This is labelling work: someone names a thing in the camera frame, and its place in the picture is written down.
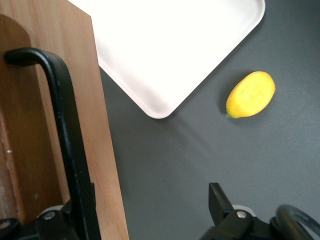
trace dark gray table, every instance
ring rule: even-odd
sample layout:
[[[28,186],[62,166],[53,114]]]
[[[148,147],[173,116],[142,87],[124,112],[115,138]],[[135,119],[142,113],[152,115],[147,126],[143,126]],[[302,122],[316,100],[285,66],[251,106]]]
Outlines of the dark gray table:
[[[258,115],[225,102],[253,71],[276,84]],[[196,240],[213,225],[208,184],[269,222],[291,204],[320,222],[320,1],[267,0],[261,23],[165,119],[152,119],[104,73],[131,240]]]

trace black plastic part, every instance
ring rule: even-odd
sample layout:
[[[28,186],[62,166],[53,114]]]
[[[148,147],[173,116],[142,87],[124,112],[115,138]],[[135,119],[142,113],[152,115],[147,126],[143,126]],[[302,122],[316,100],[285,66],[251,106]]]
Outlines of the black plastic part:
[[[66,64],[54,53],[29,47],[5,52],[4,60],[13,65],[42,66],[50,90],[75,230],[81,239],[101,239],[75,94]]]
[[[12,232],[17,230],[21,225],[16,218],[7,218],[0,220],[0,239],[9,239]]]
[[[67,222],[69,226],[74,226],[75,221],[72,217],[72,201],[71,199],[63,205],[63,207],[60,209],[60,212],[64,216],[64,220]]]
[[[210,228],[201,240],[283,239],[270,224],[244,210],[234,210],[218,183],[209,184],[209,210],[215,227]]]
[[[229,213],[216,227],[210,228],[200,240],[237,240],[246,239],[253,228],[254,218],[250,213],[245,213],[245,218],[237,216],[237,210]]]
[[[320,224],[291,205],[279,206],[270,223],[286,240],[313,240],[305,227],[320,237]]]
[[[234,210],[232,204],[222,190],[219,183],[209,184],[209,211],[215,226],[218,226],[225,217]]]
[[[45,240],[79,240],[75,230],[70,227],[60,211],[49,211],[40,215],[35,220],[35,227],[39,239]]]

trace yellow lemon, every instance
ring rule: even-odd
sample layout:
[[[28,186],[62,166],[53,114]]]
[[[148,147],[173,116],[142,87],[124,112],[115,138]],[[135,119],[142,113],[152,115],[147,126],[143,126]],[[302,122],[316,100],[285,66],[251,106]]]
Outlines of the yellow lemon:
[[[231,91],[226,113],[234,119],[255,115],[268,105],[275,91],[275,82],[268,73],[252,72]]]

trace wooden board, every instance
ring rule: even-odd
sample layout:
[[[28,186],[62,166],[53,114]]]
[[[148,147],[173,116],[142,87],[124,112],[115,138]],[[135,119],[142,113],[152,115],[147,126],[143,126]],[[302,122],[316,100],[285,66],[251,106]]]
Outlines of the wooden board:
[[[0,14],[0,52],[30,47],[28,33]],[[1,183],[8,216],[27,223],[44,209],[62,204],[36,68],[16,67],[0,58]]]
[[[95,184],[102,239],[129,239],[90,16],[66,0],[1,1],[0,14],[26,30],[32,47],[53,52],[65,61],[74,87],[90,178]],[[68,187],[47,80],[39,66],[36,75],[65,203]]]

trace screw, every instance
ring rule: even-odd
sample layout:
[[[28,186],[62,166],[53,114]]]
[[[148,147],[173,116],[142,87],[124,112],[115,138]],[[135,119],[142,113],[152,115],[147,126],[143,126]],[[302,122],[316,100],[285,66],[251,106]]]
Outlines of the screw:
[[[54,211],[49,211],[49,212],[47,212],[47,213],[43,216],[43,219],[44,219],[44,220],[50,220],[50,219],[52,219],[55,215],[56,215],[56,214],[55,214]]]
[[[237,211],[236,215],[238,216],[238,218],[240,219],[245,219],[247,217],[247,214],[244,211]]]
[[[11,225],[10,221],[4,221],[2,223],[0,223],[0,230],[2,229],[6,229],[7,227],[9,227]]]

